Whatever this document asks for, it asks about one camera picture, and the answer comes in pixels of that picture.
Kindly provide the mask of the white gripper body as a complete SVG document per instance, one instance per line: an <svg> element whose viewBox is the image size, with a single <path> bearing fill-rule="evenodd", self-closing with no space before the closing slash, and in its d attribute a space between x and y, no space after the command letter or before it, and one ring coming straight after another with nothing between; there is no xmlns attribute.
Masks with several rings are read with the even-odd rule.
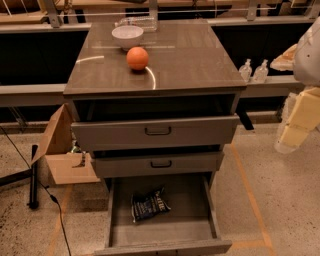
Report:
<svg viewBox="0 0 320 256"><path fill-rule="evenodd" d="M284 128L285 128L285 125L286 125L286 121L288 120L288 118L293 110L297 96L298 95L296 95L296 94L290 93L289 96L287 97L285 104L284 104L284 107L283 107L283 111L282 111L282 121L281 121L281 123L278 127L278 131L277 131L275 149L278 152L283 153L283 154L288 154L288 153L294 152L295 150L297 150L299 148L299 147L298 148L285 148L284 146L279 144L280 136L282 135Z"/></svg>

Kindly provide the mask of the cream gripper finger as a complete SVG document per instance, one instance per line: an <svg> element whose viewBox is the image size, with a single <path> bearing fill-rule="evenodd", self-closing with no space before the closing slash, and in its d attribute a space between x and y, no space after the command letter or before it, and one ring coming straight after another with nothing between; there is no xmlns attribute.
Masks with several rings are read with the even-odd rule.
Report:
<svg viewBox="0 0 320 256"><path fill-rule="evenodd" d="M276 57L270 64L270 67L278 71L293 71L295 64L295 54L297 45L294 44Z"/></svg>
<svg viewBox="0 0 320 256"><path fill-rule="evenodd" d="M279 144L285 148L298 148L319 124L320 88L308 87L296 97Z"/></svg>

